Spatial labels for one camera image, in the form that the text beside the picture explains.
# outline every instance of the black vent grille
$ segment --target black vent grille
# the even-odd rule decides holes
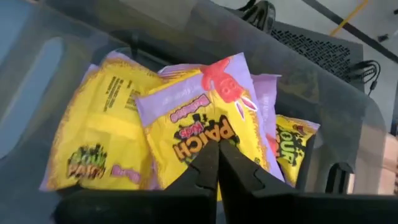
[[[345,73],[351,65],[349,48],[330,41],[314,40],[303,34],[294,34],[277,27],[272,30],[271,36],[347,82]]]

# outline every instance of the yellow line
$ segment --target yellow line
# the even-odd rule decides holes
[[[349,21],[349,20],[351,20],[360,10],[362,10],[367,4],[368,4],[368,0],[364,0],[360,5],[358,5],[355,9],[354,9],[354,11],[352,11],[352,13],[350,13],[349,15],[348,15],[348,17],[345,19],[345,20],[343,20],[343,22],[341,22],[341,24],[336,28],[336,29],[334,29],[331,33],[330,33],[330,36],[331,37],[333,37],[334,35],[336,35],[336,33],[341,29],[341,28],[343,28],[343,26]]]

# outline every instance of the brand logo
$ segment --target brand logo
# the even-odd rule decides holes
[[[233,78],[232,75],[225,72],[226,67],[231,61],[231,57],[224,58],[212,65],[200,67],[203,73],[201,85],[204,90],[211,89],[211,82],[213,82],[214,89],[225,103],[234,102],[236,110],[244,120],[243,105],[251,110],[257,111],[257,106],[249,99],[243,96],[244,88]]]
[[[302,138],[301,134],[293,133],[277,125],[278,158],[283,158],[292,166],[296,166],[298,156],[304,155],[305,147],[302,145]]]
[[[182,118],[186,118],[188,114],[196,112],[201,106],[207,106],[210,104],[210,100],[206,95],[202,94],[197,99],[195,99],[192,103],[185,105],[172,113],[170,115],[170,120],[173,123],[176,123],[178,120]]]
[[[106,157],[107,153],[100,144],[96,144],[95,147],[80,146],[68,159],[67,177],[102,178],[105,173]]]
[[[111,176],[114,177],[127,177],[131,182],[139,184],[141,181],[141,175],[133,169],[123,169],[119,165],[112,167]]]
[[[181,140],[173,146],[180,161],[190,163],[209,140],[229,139],[235,145],[239,143],[239,138],[225,115],[221,115],[218,121],[208,120],[205,114],[203,119],[200,114],[194,114],[192,118],[192,125],[180,127],[174,134],[175,139]]]

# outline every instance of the yellow candy bag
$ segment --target yellow candy bag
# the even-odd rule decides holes
[[[319,124],[277,115],[277,160],[286,182],[295,186],[308,140],[318,131]]]
[[[245,156],[283,180],[268,142],[261,138],[262,119],[243,54],[196,73],[136,99],[159,187],[175,181],[210,139],[229,139]]]
[[[156,73],[112,52],[76,91],[60,122],[45,190],[146,189],[152,157],[134,95],[163,84]]]

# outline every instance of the purple candy bag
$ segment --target purple candy bag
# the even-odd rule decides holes
[[[209,113],[207,118],[210,119],[211,117],[216,123],[219,123],[220,130],[228,124],[231,126],[228,128],[237,131],[239,126],[234,125],[235,122],[238,122],[238,118],[241,121],[245,121],[245,119],[250,121],[250,117],[256,118],[253,121],[255,121],[254,125],[257,126],[258,130],[258,144],[266,148],[266,154],[263,154],[263,156],[267,158],[269,172],[278,179],[284,181],[279,166],[276,163],[275,155],[272,153],[271,147],[265,138],[264,120],[261,112],[257,109],[258,105],[261,104],[259,104],[257,100],[244,55],[237,54],[229,57],[228,63],[225,64],[224,69],[218,71],[222,73],[219,77],[208,77],[206,74],[203,74],[206,67],[188,64],[166,67],[159,71],[159,76],[172,77],[173,74],[175,74],[174,71],[178,73],[196,68],[199,68],[197,70],[197,75],[179,80],[179,82],[173,81],[173,78],[170,78],[171,82],[175,83],[171,85],[168,84],[164,88],[157,88],[153,92],[150,92],[150,95],[138,97],[136,99],[142,125],[147,133],[147,140],[150,144],[152,155],[155,157],[155,162],[157,163],[160,188],[163,189],[174,181],[183,172],[183,167],[185,167],[184,163],[189,163],[189,161],[194,158],[195,153],[198,152],[199,149],[192,149],[191,152],[195,153],[191,154],[189,150],[185,149],[186,144],[189,147],[199,147],[202,146],[203,143],[204,146],[205,141],[203,140],[206,140],[207,137],[200,135],[202,134],[200,130],[202,130],[202,128],[206,129],[206,127],[203,127],[197,122],[191,124],[191,119],[194,115],[196,116],[195,119],[198,119],[198,116],[203,116],[203,113]],[[224,93],[224,81],[229,83],[228,86],[236,87],[234,84],[236,83],[238,88],[241,88],[245,94],[241,96],[229,96],[228,93]],[[227,107],[230,108],[225,111],[227,119],[220,117],[218,113],[217,115],[212,114],[214,109],[211,109],[212,104],[214,105],[213,107],[216,108],[217,103],[223,104],[224,106],[226,103]],[[241,140],[243,139],[242,141],[248,138],[244,134],[240,136],[238,132],[239,131],[237,131],[236,134]],[[184,142],[187,139],[199,141],[199,138],[203,141],[199,146],[192,146]],[[178,172],[176,174],[174,172],[171,174],[165,171],[170,169],[178,169]]]
[[[275,139],[276,114],[275,102],[277,93],[277,80],[280,75],[252,75],[254,89],[259,109],[264,121],[264,131]]]

